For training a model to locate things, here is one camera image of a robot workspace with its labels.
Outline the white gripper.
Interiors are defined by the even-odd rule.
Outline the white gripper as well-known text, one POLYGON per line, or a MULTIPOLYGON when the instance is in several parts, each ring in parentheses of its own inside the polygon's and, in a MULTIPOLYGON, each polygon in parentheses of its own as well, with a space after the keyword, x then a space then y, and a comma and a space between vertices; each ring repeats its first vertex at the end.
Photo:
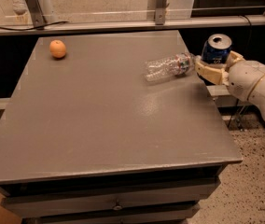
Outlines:
POLYGON ((229 93, 243 102, 249 101, 253 90, 265 77, 265 64, 245 61, 243 55, 233 50, 226 64, 209 64, 201 56, 196 56, 194 62, 195 71, 200 77, 214 85, 229 85, 229 93))

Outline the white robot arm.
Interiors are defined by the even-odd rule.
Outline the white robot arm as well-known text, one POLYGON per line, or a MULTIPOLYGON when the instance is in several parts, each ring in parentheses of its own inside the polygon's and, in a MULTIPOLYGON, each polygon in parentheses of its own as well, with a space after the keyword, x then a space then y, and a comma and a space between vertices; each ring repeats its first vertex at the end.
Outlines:
POLYGON ((194 59, 199 76, 215 85, 225 85, 230 95, 258 108, 265 121, 265 64, 246 60, 231 51, 225 63, 208 64, 201 56, 194 59))

